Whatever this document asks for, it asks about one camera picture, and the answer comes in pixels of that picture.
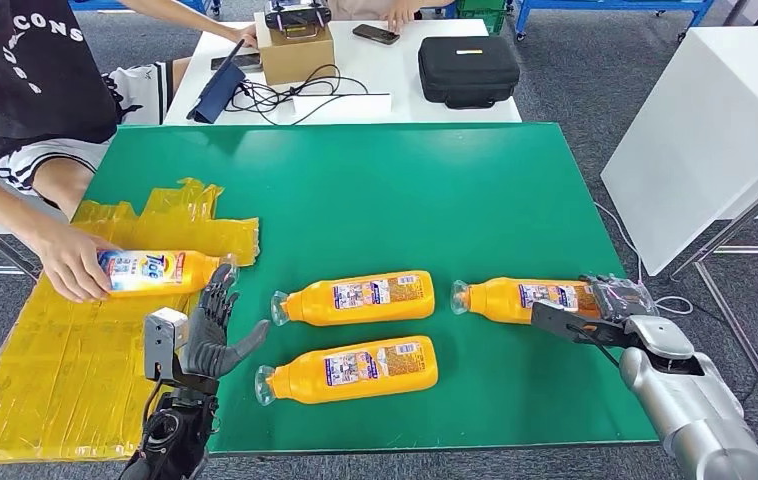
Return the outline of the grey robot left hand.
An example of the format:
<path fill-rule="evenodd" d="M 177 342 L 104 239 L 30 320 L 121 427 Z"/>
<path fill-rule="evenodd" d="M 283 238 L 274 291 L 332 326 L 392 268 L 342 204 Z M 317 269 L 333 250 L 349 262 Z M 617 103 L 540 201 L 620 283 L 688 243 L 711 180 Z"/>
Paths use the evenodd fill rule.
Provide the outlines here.
<path fill-rule="evenodd" d="M 271 321 L 258 321 L 237 343 L 226 343 L 228 325 L 238 292 L 231 292 L 238 268 L 221 264 L 200 292 L 189 318 L 188 341 L 180 363 L 184 373 L 219 379 L 258 349 L 266 340 Z"/>

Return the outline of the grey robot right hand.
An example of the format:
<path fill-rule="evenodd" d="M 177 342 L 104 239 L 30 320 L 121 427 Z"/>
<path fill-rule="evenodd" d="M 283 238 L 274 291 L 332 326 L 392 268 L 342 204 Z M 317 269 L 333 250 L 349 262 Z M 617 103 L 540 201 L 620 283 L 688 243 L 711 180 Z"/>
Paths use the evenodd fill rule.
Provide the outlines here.
<path fill-rule="evenodd" d="M 582 275 L 594 296 L 601 318 L 622 323 L 633 315 L 658 316 L 659 310 L 643 284 L 607 275 Z"/>

